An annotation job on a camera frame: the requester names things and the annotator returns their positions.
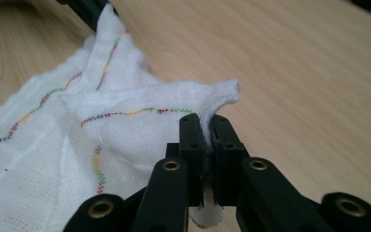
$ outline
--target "colorful stitching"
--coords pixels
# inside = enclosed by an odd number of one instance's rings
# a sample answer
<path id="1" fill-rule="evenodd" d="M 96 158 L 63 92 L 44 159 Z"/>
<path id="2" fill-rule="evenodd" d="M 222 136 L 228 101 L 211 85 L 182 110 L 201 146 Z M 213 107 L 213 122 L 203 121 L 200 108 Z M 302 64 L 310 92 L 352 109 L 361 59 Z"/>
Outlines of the colorful stitching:
<path id="1" fill-rule="evenodd" d="M 106 77 L 107 75 L 107 72 L 108 72 L 108 69 L 109 69 L 109 65 L 111 63 L 111 60 L 113 59 L 113 55 L 114 55 L 114 52 L 117 50 L 117 45 L 119 44 L 119 41 L 124 38 L 126 35 L 128 34 L 128 29 L 126 29 L 124 32 L 120 33 L 119 37 L 116 39 L 116 41 L 114 42 L 113 44 L 113 48 L 111 48 L 110 50 L 110 53 L 109 53 L 109 57 L 107 59 L 107 62 L 103 68 L 103 75 L 101 76 L 101 80 L 100 80 L 100 83 L 98 85 L 98 88 L 96 88 L 96 90 L 98 90 L 100 88 L 100 86 L 102 85 L 103 83 L 103 80 L 104 78 Z"/>
<path id="2" fill-rule="evenodd" d="M 135 115 L 135 114 L 142 113 L 142 112 L 149 112 L 149 113 L 155 112 L 156 114 L 177 113 L 177 112 L 186 113 L 186 114 L 194 113 L 194 111 L 188 108 L 170 108 L 170 109 L 168 108 L 142 108 L 142 109 L 139 109 L 136 111 L 130 111 L 130 112 L 114 112 L 114 113 L 98 114 L 97 116 L 93 116 L 93 117 L 90 117 L 90 118 L 87 118 L 81 121 L 80 127 L 83 128 L 83 126 L 85 126 L 89 122 L 96 121 L 96 120 L 103 119 L 103 118 L 110 118 L 111 116 L 116 116 L 116 115 L 131 116 L 131 115 Z"/>
<path id="3" fill-rule="evenodd" d="M 98 176 L 98 179 L 99 179 L 98 194 L 103 193 L 104 184 L 106 184 L 106 182 L 105 182 L 106 178 L 104 177 L 104 174 L 100 171 L 100 165 L 99 165 L 100 151 L 101 151 L 101 147 L 98 146 L 95 149 L 95 155 L 93 156 L 93 167 L 94 167 L 96 175 Z"/>
<path id="4" fill-rule="evenodd" d="M 39 104 L 38 107 L 30 110 L 29 112 L 27 112 L 25 115 L 23 115 L 22 117 L 20 117 L 19 120 L 17 120 L 12 126 L 11 126 L 11 129 L 9 130 L 9 133 L 6 137 L 2 137 L 0 138 L 0 143 L 3 142 L 3 141 L 6 141 L 6 140 L 9 140 L 11 139 L 13 136 L 14 136 L 14 133 L 16 132 L 17 128 L 19 127 L 20 124 L 26 122 L 31 116 L 33 116 L 37 111 L 39 111 L 40 109 L 43 108 L 43 106 L 47 103 L 47 100 L 49 99 L 49 97 L 55 93 L 58 93 L 58 92 L 61 92 L 61 91 L 65 91 L 69 88 L 71 82 L 73 80 L 75 80 L 76 78 L 78 78 L 79 76 L 81 75 L 81 73 L 78 73 L 77 75 L 75 75 L 74 77 L 72 77 L 68 83 L 65 85 L 64 88 L 56 88 L 56 89 L 53 89 L 51 91 L 49 91 L 47 94 L 45 94 L 43 96 L 43 98 L 41 99 L 41 102 Z"/>

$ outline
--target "white cloth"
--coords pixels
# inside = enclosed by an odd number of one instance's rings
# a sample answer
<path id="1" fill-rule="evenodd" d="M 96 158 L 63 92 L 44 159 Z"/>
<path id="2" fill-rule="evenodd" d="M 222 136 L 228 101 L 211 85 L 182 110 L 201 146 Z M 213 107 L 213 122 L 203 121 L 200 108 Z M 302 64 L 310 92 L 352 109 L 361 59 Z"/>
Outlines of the white cloth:
<path id="1" fill-rule="evenodd" d="M 0 106 L 0 231 L 62 231 L 86 199 L 129 197 L 178 142 L 181 117 L 197 113 L 209 141 L 210 119 L 239 97 L 237 80 L 156 79 L 107 5 L 95 38 Z M 212 202 L 190 214 L 204 227 L 221 220 Z"/>

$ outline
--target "white towel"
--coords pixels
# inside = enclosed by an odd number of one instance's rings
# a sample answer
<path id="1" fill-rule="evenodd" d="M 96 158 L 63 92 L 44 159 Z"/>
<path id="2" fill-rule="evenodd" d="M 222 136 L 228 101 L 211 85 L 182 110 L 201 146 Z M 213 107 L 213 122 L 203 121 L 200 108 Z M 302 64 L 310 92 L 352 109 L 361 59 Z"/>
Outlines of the white towel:
<path id="1" fill-rule="evenodd" d="M 33 76 L 0 106 L 0 231 L 62 231 L 86 199 L 144 188 L 178 121 L 208 123 L 240 97 L 237 80 L 164 83 L 107 5 L 98 33 L 57 69 Z M 203 227 L 221 220 L 208 197 L 192 209 Z"/>

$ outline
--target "wooden surface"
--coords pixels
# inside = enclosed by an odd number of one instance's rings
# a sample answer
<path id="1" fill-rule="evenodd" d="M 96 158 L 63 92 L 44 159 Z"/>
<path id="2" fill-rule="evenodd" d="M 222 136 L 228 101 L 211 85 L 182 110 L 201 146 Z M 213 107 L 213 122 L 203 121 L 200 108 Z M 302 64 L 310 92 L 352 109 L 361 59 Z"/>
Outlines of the wooden surface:
<path id="1" fill-rule="evenodd" d="M 91 33 L 42 2 L 0 1 L 0 104 Z M 318 202 L 344 191 L 371 203 L 370 14 L 339 0 L 111 2 L 161 79 L 240 80 L 219 114 L 251 156 Z M 238 231 L 233 214 L 210 231 Z"/>

